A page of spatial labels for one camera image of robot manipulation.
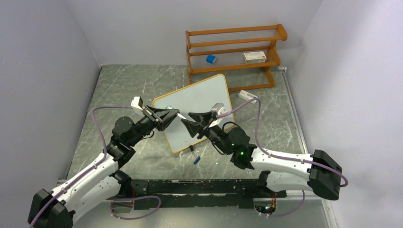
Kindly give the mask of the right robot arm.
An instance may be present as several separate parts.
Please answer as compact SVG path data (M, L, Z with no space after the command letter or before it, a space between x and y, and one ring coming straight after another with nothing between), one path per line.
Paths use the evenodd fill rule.
M267 197L272 192L306 190L326 200L339 199L344 186L342 168L325 151L292 154L261 149L250 143L250 137L239 125L226 132L218 125L211 125L213 115L210 112L189 115L191 119L182 118L181 122L192 138L206 137L219 154L231 156L230 162L242 170L269 172L267 178L256 185L259 195Z

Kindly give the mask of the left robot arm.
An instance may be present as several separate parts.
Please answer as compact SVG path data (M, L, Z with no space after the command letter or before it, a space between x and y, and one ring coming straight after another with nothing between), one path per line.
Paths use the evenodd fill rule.
M102 134L103 152L91 164L50 191L33 197L28 223L31 228L71 228L87 212L108 198L131 193L131 178L120 169L133 157L133 147L153 130L164 131L179 114L178 109L134 105L143 117L117 119L110 143Z

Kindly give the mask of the white blue whiteboard marker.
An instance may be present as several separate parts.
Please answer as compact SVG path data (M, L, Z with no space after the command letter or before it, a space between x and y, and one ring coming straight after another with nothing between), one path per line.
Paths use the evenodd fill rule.
M173 110L174 108L172 108L172 107L168 106L168 107L166 107L166 109ZM182 114L180 114L180 112L178 112L176 115L177 115L178 117L182 118L182 119L187 120L187 118L186 118L186 117L184 117Z

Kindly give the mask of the yellow framed whiteboard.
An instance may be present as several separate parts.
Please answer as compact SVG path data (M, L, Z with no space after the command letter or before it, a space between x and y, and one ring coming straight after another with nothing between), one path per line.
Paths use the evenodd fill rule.
M230 94L223 74L217 74L207 79L188 85L184 88L167 93L153 100L153 107L165 109L167 107L180 110L180 114L187 119L189 112L204 113L210 111L216 103L222 103L225 112L231 111ZM206 140L206 137L197 139L191 137L181 123L179 117L164 131L171 152L177 153L191 145Z

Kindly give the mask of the blue marker cap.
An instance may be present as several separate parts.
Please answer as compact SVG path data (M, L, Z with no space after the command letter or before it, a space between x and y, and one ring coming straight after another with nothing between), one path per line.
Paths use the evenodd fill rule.
M201 157L198 156L198 157L194 160L193 164L197 164L197 163L200 161L200 159L201 159Z

